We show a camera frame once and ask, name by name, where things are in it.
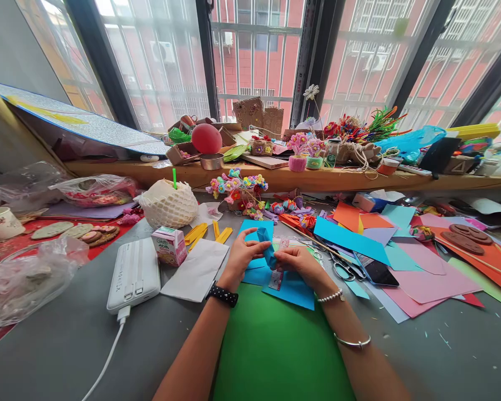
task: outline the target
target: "black wristwatch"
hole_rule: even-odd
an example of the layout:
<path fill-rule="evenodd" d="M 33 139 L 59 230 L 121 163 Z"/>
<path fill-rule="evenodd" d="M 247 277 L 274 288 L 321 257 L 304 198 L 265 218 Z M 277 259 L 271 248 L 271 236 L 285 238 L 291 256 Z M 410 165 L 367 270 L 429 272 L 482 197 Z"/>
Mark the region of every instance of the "black wristwatch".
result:
<path fill-rule="evenodd" d="M 215 281 L 211 286 L 210 293 L 207 295 L 207 297 L 209 298 L 210 296 L 213 296 L 216 299 L 227 303 L 228 305 L 230 305 L 230 307 L 235 307 L 235 305 L 237 305 L 237 300 L 239 299 L 239 295 L 227 291 L 224 288 L 217 287 L 215 285 L 216 283 L 217 282 Z"/>

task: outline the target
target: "charging cable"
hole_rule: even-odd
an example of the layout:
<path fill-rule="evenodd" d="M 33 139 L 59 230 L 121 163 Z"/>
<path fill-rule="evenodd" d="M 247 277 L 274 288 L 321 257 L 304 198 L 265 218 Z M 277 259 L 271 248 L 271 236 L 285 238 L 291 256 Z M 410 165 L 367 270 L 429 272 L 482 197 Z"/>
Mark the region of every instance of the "charging cable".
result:
<path fill-rule="evenodd" d="M 126 323 L 126 318 L 129 317 L 129 314 L 131 312 L 132 307 L 130 305 L 124 306 L 122 309 L 118 311 L 118 315 L 116 319 L 118 320 L 118 323 L 120 324 L 120 327 L 118 328 L 118 333 L 116 334 L 115 341 L 113 342 L 113 346 L 111 347 L 111 350 L 109 351 L 109 356 L 107 357 L 107 361 L 105 361 L 104 368 L 101 370 L 100 375 L 94 382 L 93 386 L 90 388 L 89 392 L 87 393 L 86 396 L 83 397 L 82 401 L 86 401 L 87 398 L 93 393 L 94 389 L 100 383 L 102 377 L 105 374 L 105 371 L 107 370 L 107 366 L 109 366 L 109 363 L 111 362 L 111 358 L 113 357 L 113 352 L 115 351 L 116 344 L 118 343 L 118 339 L 120 338 L 120 334 L 122 334 L 122 330 L 124 328 L 124 324 Z"/>

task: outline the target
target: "silver bracelet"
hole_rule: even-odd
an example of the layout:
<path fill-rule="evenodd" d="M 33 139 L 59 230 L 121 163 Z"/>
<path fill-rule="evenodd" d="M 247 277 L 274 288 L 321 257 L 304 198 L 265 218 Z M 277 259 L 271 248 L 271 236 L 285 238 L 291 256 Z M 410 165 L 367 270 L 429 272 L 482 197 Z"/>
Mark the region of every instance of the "silver bracelet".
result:
<path fill-rule="evenodd" d="M 332 301 L 334 298 L 337 298 L 339 297 L 339 299 L 341 299 L 342 301 L 345 300 L 345 298 L 343 297 L 343 290 L 340 288 L 338 292 L 336 292 L 335 294 L 333 295 L 330 295 L 328 297 L 325 297 L 325 298 L 321 298 L 321 299 L 317 299 L 317 302 L 326 302 L 326 301 Z"/>
<path fill-rule="evenodd" d="M 334 338 L 338 343 L 341 343 L 343 345 L 348 345 L 351 347 L 359 347 L 360 350 L 363 350 L 363 346 L 367 345 L 371 342 L 371 336 L 369 336 L 369 338 L 367 340 L 365 340 L 364 342 L 359 341 L 357 343 L 349 343 L 348 341 L 344 341 L 341 338 L 339 338 L 335 333 L 334 333 Z"/>

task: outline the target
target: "gray table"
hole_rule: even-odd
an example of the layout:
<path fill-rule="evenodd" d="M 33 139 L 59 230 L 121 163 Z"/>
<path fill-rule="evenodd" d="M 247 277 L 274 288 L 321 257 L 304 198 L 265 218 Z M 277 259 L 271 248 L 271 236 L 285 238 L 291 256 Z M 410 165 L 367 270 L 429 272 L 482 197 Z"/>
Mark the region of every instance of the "gray table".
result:
<path fill-rule="evenodd" d="M 228 245 L 241 222 L 242 218 L 232 213 L 219 221 L 221 230 L 228 226 L 234 229 Z M 83 398 L 98 377 L 118 329 L 115 316 L 105 309 L 116 251 L 120 245 L 146 238 L 151 232 L 142 220 L 84 266 L 60 297 L 0 341 L 0 401 Z M 275 227 L 276 236 L 293 234 L 283 225 Z M 206 239 L 214 239 L 212 227 Z M 325 268 L 336 280 L 326 258 Z M 173 270 L 164 271 L 162 284 L 172 274 Z M 389 357 L 414 399 L 501 400 L 498 301 L 480 293 L 486 306 L 482 310 L 448 300 L 398 325 L 385 309 L 380 309 L 372 294 L 371 301 L 360 301 L 345 285 L 342 287 L 374 343 Z M 159 295 L 133 308 L 113 361 L 90 399 L 150 401 L 202 307 Z"/>

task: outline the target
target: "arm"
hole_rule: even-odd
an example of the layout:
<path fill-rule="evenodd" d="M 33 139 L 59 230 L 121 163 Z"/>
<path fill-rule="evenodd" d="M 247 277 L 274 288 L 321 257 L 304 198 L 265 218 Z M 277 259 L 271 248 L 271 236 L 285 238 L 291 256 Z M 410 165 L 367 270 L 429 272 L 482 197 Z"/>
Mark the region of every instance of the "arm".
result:
<path fill-rule="evenodd" d="M 320 299 L 338 291 L 338 286 L 306 248 L 285 248 L 275 252 L 274 256 L 278 259 L 277 270 L 297 271 Z M 321 305 L 328 324 L 340 339 L 350 343 L 368 339 L 347 301 L 337 297 Z M 363 350 L 340 343 L 338 347 L 358 401 L 410 399 L 405 385 L 374 344 L 369 343 Z"/>
<path fill-rule="evenodd" d="M 262 253 L 271 245 L 270 242 L 245 242 L 245 237 L 256 230 L 257 228 L 249 228 L 236 238 L 217 286 L 236 292 L 250 261 L 263 257 Z M 228 304 L 214 297 L 207 300 L 153 401 L 205 401 L 209 398 L 230 309 Z"/>

